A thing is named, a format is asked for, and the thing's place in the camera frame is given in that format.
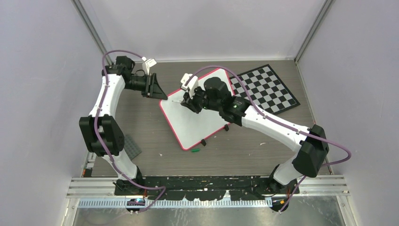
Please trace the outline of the black and white chessboard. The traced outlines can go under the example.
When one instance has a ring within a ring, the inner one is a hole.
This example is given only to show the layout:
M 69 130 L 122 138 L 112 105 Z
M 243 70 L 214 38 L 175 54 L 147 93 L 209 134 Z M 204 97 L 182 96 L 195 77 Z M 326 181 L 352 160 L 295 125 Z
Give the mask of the black and white chessboard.
M 259 108 L 280 114 L 300 105 L 300 102 L 287 88 L 270 65 L 229 76 L 236 96 L 252 100 Z

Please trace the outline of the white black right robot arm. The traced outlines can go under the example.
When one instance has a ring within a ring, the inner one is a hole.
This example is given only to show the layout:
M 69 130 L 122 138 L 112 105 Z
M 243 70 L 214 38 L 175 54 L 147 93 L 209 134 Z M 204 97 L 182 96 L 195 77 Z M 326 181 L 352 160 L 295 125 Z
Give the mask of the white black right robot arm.
M 203 86 L 193 74 L 181 79 L 184 91 L 181 105 L 194 113 L 203 109 L 218 112 L 224 121 L 257 130 L 289 147 L 295 155 L 277 165 L 268 179 L 270 192 L 281 193 L 300 176 L 315 178 L 329 152 L 325 130 L 314 124 L 311 128 L 292 124 L 251 101 L 232 95 L 226 82 L 218 77 L 206 79 Z

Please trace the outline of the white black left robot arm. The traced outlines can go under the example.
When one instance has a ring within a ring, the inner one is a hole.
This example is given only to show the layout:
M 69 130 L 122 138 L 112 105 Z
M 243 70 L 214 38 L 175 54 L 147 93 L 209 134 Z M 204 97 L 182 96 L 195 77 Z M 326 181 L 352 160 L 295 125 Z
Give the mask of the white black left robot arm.
M 139 168 L 125 151 L 125 136 L 115 120 L 121 93 L 125 89 L 139 91 L 143 97 L 167 100 L 158 83 L 157 75 L 150 72 L 155 59 L 143 59 L 142 76 L 133 73 L 134 61 L 118 56 L 116 62 L 103 66 L 102 86 L 96 103 L 88 116 L 81 117 L 79 127 L 89 152 L 105 159 L 117 172 L 116 185 L 126 186 L 133 195 L 140 194 L 145 186 Z

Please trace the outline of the pink-framed whiteboard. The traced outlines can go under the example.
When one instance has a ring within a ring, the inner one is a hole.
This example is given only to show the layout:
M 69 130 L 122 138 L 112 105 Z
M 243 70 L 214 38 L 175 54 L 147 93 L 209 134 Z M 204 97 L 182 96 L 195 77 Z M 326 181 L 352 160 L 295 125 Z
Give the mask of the pink-framed whiteboard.
M 234 95 L 233 87 L 227 71 L 224 69 L 214 69 L 203 76 L 198 76 L 198 87 L 205 89 L 204 82 L 207 79 L 218 78 L 227 85 L 227 89 Z M 195 145 L 200 144 L 202 139 L 209 138 L 215 133 L 223 130 L 224 125 L 228 124 L 222 119 L 217 111 L 202 110 L 194 113 L 181 104 L 173 103 L 183 101 L 184 93 L 188 91 L 193 96 L 194 90 L 178 89 L 168 95 L 167 100 L 160 100 L 159 106 L 165 116 L 174 136 L 180 147 L 187 151 Z

